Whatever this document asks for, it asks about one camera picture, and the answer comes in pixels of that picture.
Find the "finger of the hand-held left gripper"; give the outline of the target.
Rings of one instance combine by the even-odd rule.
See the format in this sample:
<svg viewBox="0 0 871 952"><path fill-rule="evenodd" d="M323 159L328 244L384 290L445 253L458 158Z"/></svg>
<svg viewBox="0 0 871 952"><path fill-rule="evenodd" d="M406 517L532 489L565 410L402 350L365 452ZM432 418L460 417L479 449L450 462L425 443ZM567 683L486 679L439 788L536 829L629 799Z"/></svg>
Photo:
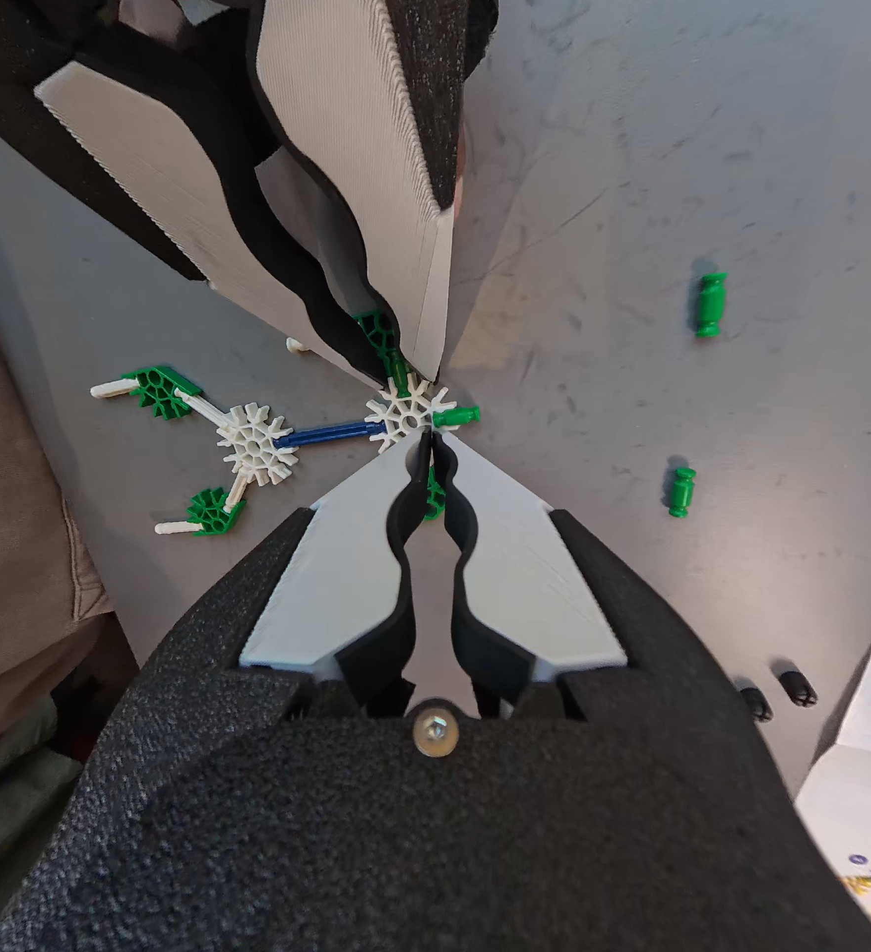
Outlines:
<svg viewBox="0 0 871 952"><path fill-rule="evenodd" d="M251 2L248 64L286 147L277 217L348 313L379 307L408 362L442 361L455 193L455 3Z"/></svg>
<svg viewBox="0 0 871 952"><path fill-rule="evenodd" d="M272 214L240 130L173 106L79 61L37 85L37 99L164 231L223 297L371 386L384 367L335 301L317 259Z"/></svg>

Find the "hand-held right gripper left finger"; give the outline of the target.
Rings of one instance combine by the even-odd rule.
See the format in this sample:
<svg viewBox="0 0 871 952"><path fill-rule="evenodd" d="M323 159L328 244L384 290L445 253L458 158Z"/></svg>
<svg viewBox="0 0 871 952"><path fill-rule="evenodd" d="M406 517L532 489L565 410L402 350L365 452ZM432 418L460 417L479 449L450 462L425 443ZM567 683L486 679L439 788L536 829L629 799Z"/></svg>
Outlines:
<svg viewBox="0 0 871 952"><path fill-rule="evenodd" d="M241 670L345 684L360 707L396 690L416 644L405 543L426 511L431 447L424 427L310 507Z"/></svg>

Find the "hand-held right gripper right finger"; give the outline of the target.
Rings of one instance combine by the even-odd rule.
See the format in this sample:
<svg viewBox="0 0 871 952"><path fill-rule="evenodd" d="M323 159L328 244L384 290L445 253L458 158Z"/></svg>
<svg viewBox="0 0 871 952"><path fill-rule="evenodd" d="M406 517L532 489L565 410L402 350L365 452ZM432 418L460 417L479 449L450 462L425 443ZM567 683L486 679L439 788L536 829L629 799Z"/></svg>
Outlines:
<svg viewBox="0 0 871 952"><path fill-rule="evenodd" d="M445 527L460 550L452 644L480 716L514 707L525 688L576 672L623 668L622 648L555 511L452 434L434 432Z"/></svg>

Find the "person's body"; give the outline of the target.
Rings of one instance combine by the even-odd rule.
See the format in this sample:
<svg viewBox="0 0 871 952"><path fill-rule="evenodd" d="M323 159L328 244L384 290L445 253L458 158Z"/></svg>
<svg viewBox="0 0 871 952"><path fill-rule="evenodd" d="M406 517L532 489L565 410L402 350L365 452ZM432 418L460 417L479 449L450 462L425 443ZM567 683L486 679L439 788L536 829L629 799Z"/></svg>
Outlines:
<svg viewBox="0 0 871 952"><path fill-rule="evenodd" d="M0 911L137 673L0 352Z"/></svg>

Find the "white green blue toy assembly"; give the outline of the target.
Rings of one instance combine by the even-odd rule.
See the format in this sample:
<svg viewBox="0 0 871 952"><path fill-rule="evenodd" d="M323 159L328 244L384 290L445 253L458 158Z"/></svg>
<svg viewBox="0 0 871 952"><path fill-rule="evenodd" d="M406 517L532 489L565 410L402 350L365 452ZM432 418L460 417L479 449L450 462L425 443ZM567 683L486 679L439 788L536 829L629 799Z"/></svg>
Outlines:
<svg viewBox="0 0 871 952"><path fill-rule="evenodd" d="M218 446L230 450L224 461L231 466L231 487L204 489L191 497L187 516L158 523L156 534L217 536L226 534L246 506L244 496L252 484L280 484L292 475L298 451L351 438L367 438L382 453L425 425L432 425L432 411L459 407L446 399L447 389L431 392L431 383L410 369L395 340L390 320L380 310L360 313L354 322L381 360L386 387L377 400L367 403L361 421L296 430L269 407L249 403L222 411L196 384L167 365L152 365L118 380L92 387L92 397L102 400L130 395L157 418L178 420L192 412L208 421L219 436Z"/></svg>

